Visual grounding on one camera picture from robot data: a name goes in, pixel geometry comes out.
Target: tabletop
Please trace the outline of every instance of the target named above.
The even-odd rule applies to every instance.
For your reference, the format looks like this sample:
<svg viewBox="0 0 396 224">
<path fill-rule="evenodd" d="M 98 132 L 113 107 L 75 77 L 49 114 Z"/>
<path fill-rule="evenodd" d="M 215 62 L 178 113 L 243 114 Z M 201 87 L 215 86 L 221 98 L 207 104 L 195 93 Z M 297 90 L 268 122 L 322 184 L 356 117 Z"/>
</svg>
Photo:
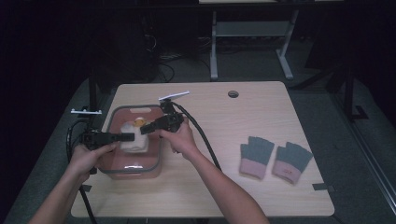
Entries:
<svg viewBox="0 0 396 224">
<path fill-rule="evenodd" d="M 245 189 L 268 217 L 331 216 L 334 212 L 327 190 L 314 190 L 323 183 L 315 158 L 296 185 L 271 174 L 276 148 L 287 142 L 311 150 L 303 128 L 282 82 L 208 82 L 128 84 L 119 86 L 109 109 L 123 105 L 158 104 L 158 98 L 190 91 L 176 99 L 205 132 L 219 164 L 228 177 Z M 239 96 L 231 98 L 229 91 Z M 191 125 L 198 148 L 211 160 L 205 142 Z M 240 145 L 249 136 L 275 143 L 263 180 L 239 173 Z M 151 179 L 113 180 L 98 171 L 86 181 L 92 186 L 88 198 L 96 217 L 223 217 L 193 166 L 172 153 L 163 140 L 163 168 Z M 78 195 L 74 217 L 88 214 Z"/>
</svg>

